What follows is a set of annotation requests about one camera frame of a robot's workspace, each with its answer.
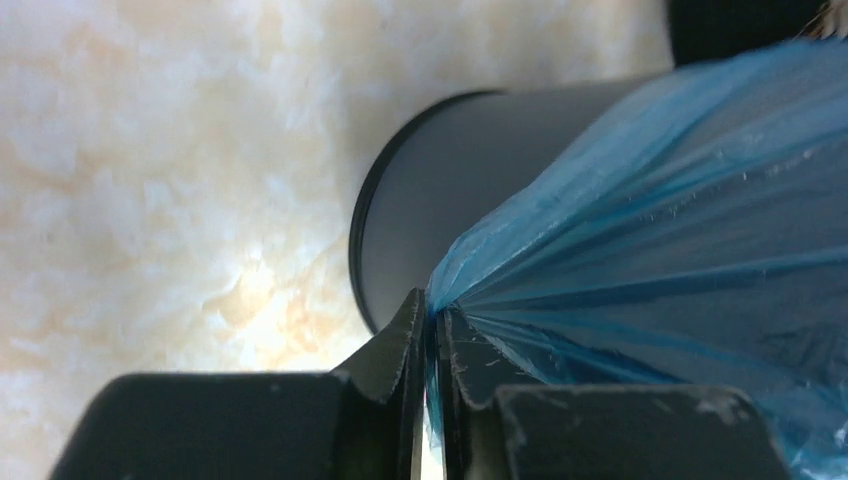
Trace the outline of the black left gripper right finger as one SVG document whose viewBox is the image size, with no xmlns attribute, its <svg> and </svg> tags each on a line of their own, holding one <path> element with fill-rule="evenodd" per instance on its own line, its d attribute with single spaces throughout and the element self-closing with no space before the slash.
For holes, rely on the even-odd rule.
<svg viewBox="0 0 848 480">
<path fill-rule="evenodd" d="M 740 392 L 697 385 L 545 385 L 457 310 L 437 323 L 451 479 L 787 479 Z"/>
</svg>

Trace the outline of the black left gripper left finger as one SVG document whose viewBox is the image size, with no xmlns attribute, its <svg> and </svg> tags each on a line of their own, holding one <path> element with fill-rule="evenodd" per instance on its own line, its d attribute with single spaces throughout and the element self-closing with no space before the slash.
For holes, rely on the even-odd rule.
<svg viewBox="0 0 848 480">
<path fill-rule="evenodd" d="M 337 367 L 300 373 L 136 373 L 92 400 L 55 479 L 416 479 L 426 303 Z"/>
</svg>

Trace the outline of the black trash bin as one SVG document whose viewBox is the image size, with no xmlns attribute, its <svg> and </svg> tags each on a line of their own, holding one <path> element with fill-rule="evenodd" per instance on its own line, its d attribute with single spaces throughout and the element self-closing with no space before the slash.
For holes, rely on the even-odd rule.
<svg viewBox="0 0 848 480">
<path fill-rule="evenodd" d="M 478 90 L 412 118 L 377 155 L 349 234 L 352 291 L 378 332 L 453 242 L 531 183 L 640 77 L 552 90 Z"/>
</svg>

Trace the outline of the blue plastic trash bag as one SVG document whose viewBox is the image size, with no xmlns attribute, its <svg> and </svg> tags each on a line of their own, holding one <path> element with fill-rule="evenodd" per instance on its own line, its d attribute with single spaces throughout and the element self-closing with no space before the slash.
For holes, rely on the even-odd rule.
<svg viewBox="0 0 848 480">
<path fill-rule="evenodd" d="M 645 83 L 463 233 L 427 301 L 549 384 L 738 388 L 794 478 L 845 478 L 846 45 Z"/>
</svg>

